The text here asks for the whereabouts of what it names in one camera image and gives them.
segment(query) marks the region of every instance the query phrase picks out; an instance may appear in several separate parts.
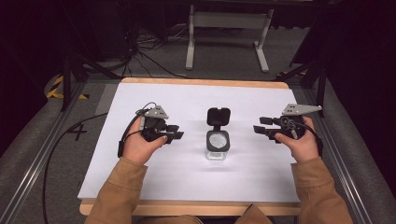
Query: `transparent container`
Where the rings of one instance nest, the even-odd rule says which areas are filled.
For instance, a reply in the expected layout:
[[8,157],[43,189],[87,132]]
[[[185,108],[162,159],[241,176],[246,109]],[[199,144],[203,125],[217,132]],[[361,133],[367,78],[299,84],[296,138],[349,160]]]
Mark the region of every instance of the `transparent container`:
[[208,160],[224,161],[230,149],[229,135],[225,131],[209,131],[206,135],[205,155]]
[[206,158],[211,161],[224,161],[228,152],[205,151]]

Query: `wooden table edge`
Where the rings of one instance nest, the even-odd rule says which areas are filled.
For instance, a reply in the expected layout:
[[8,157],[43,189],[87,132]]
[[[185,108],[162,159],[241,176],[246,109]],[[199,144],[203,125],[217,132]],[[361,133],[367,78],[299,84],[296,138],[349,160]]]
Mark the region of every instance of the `wooden table edge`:
[[[90,214],[94,200],[81,200],[79,211]],[[133,216],[242,216],[251,203],[233,202],[181,202],[181,201],[141,201]],[[300,203],[254,203],[267,216],[298,216]]]
[[245,81],[245,80],[215,80],[215,79],[182,79],[182,78],[148,78],[126,77],[121,83],[151,83],[151,84],[177,84],[177,85],[205,85],[205,86],[230,86],[250,88],[288,89],[285,82],[274,81]]

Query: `cable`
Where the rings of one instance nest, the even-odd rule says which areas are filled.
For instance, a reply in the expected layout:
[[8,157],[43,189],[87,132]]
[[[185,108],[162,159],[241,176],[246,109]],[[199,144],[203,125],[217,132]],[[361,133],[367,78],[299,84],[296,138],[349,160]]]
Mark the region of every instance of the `cable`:
[[124,139],[124,142],[125,142],[126,139],[127,139],[129,136],[131,136],[132,134],[140,133],[140,132],[141,132],[141,131],[139,130],[139,131],[136,131],[136,132],[133,132],[133,133],[130,133],[130,134],[126,135],[126,137],[125,137],[125,139]]
[[148,75],[150,76],[150,77],[153,77],[152,75],[151,75],[151,73],[149,72],[149,70],[145,67],[145,66],[143,66],[143,64],[134,56],[134,58],[140,63],[140,66],[142,66],[142,68],[144,68],[147,72],[148,72]]
[[[129,62],[128,60],[125,60],[125,61],[122,61],[122,62],[120,62],[118,64],[114,64],[114,65],[111,65],[109,67],[105,67],[105,69],[107,69],[109,71],[114,71],[116,69],[119,69],[119,68],[123,67],[128,62]],[[91,67],[84,67],[84,69],[87,70],[88,72],[91,72],[91,73],[97,72],[95,69],[93,69]]]
[[151,59],[148,55],[146,55],[145,53],[143,53],[142,51],[138,50],[137,52],[139,52],[140,54],[144,55],[146,58],[148,58],[150,61],[154,62],[155,64],[157,64],[158,66],[160,66],[163,70],[165,70],[165,72],[175,76],[175,77],[183,77],[180,75],[177,75],[169,70],[167,70],[166,68],[164,68],[162,65],[158,64],[157,62],[155,62],[153,59]]
[[128,72],[129,72],[129,75],[132,77],[132,71],[131,71],[131,68],[129,68],[129,64],[128,64]]
[[104,113],[104,114],[100,114],[100,115],[95,115],[92,116],[90,118],[87,119],[83,119],[77,123],[75,123],[74,125],[70,126],[64,133],[61,134],[61,136],[56,140],[55,144],[53,145],[50,153],[49,153],[49,157],[47,159],[46,162],[46,168],[44,169],[44,181],[43,181],[43,190],[42,190],[42,195],[41,195],[41,202],[42,202],[42,206],[43,206],[43,216],[44,216],[44,222],[46,224],[49,223],[48,221],[48,217],[47,217],[47,205],[46,205],[46,186],[47,186],[47,176],[48,176],[48,169],[50,167],[50,159],[52,158],[52,154],[55,151],[55,148],[58,146],[58,144],[61,142],[62,138],[67,134],[70,133],[72,131],[74,131],[77,127],[79,127],[83,122],[90,120],[90,119],[96,119],[102,116],[107,115],[108,113]]
[[[155,35],[151,35],[151,36],[148,37],[147,36],[148,33],[146,33],[146,32],[145,33],[141,33],[139,35],[138,39],[140,38],[141,35],[143,35],[145,38],[142,39],[142,40],[138,40],[137,41],[138,48],[140,50],[148,51],[148,50],[152,50],[152,49],[160,49],[163,46],[165,46],[166,44],[177,42],[180,39],[188,40],[188,39],[183,38],[183,37],[178,37],[179,35],[182,35],[185,31],[187,31],[188,28],[189,27],[186,26],[183,29],[181,29],[180,31],[178,31],[175,35],[166,37],[166,40],[164,42],[160,41],[160,39],[155,37]],[[147,47],[147,46],[142,46],[141,45],[141,44],[147,44],[148,42],[153,42],[152,46]]]
[[216,29],[216,31],[220,33],[224,33],[226,35],[240,35],[244,29],[236,29],[237,31],[235,33],[232,33],[231,30],[235,30],[235,29],[227,29],[227,28]]
[[143,108],[142,108],[142,109],[145,109],[145,108],[146,108],[146,106],[148,106],[148,105],[151,105],[151,104],[153,104],[154,106],[157,106],[157,104],[155,104],[154,102],[150,102],[150,103],[146,104],[145,106],[143,106]]
[[75,34],[78,36],[78,39],[79,39],[80,43],[82,44],[82,46],[84,46],[84,49],[85,49],[86,52],[89,54],[89,56],[92,57],[90,51],[88,50],[87,45],[86,45],[85,42],[84,42],[84,39],[82,38],[80,32],[79,32],[78,29],[76,28],[76,25],[73,23],[72,18],[70,17],[69,13],[67,12],[67,9],[66,9],[66,7],[64,6],[63,1],[62,1],[62,0],[58,0],[58,2],[59,2],[59,4],[61,5],[62,10],[64,11],[64,14],[65,14],[66,17],[67,17],[67,19],[68,19],[68,21],[69,21],[69,24],[72,26],[72,28],[73,28]]
[[301,126],[306,128],[309,132],[311,132],[314,136],[315,136],[315,141],[317,142],[317,146],[318,146],[318,154],[320,157],[322,157],[323,154],[323,142],[321,140],[321,138],[318,136],[318,134],[309,126],[302,124],[302,123],[298,123],[298,122],[294,122],[295,125],[297,126]]
[[127,64],[125,64],[124,69],[122,70],[122,74],[121,74],[122,77],[125,74],[126,66],[127,66]]

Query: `person's right hand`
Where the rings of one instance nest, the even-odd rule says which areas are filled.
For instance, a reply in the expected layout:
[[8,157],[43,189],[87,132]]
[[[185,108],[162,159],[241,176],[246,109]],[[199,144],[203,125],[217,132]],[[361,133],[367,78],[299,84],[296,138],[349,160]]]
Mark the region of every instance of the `person's right hand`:
[[[303,117],[303,119],[304,124],[314,130],[314,123],[312,122],[312,119],[307,117]],[[319,156],[318,145],[315,140],[315,136],[308,130],[305,130],[304,136],[298,140],[289,138],[282,133],[276,133],[275,138],[277,141],[290,148],[291,155],[297,162],[309,161]]]

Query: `black curtain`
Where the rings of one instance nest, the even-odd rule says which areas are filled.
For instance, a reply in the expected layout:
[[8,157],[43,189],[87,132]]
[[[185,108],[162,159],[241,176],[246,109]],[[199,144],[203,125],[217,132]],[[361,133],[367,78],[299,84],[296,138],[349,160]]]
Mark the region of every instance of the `black curtain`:
[[49,22],[34,2],[0,2],[0,155],[47,102],[45,86],[59,72]]
[[355,11],[353,25],[328,63],[328,74],[396,195],[396,16],[390,5],[368,1]]

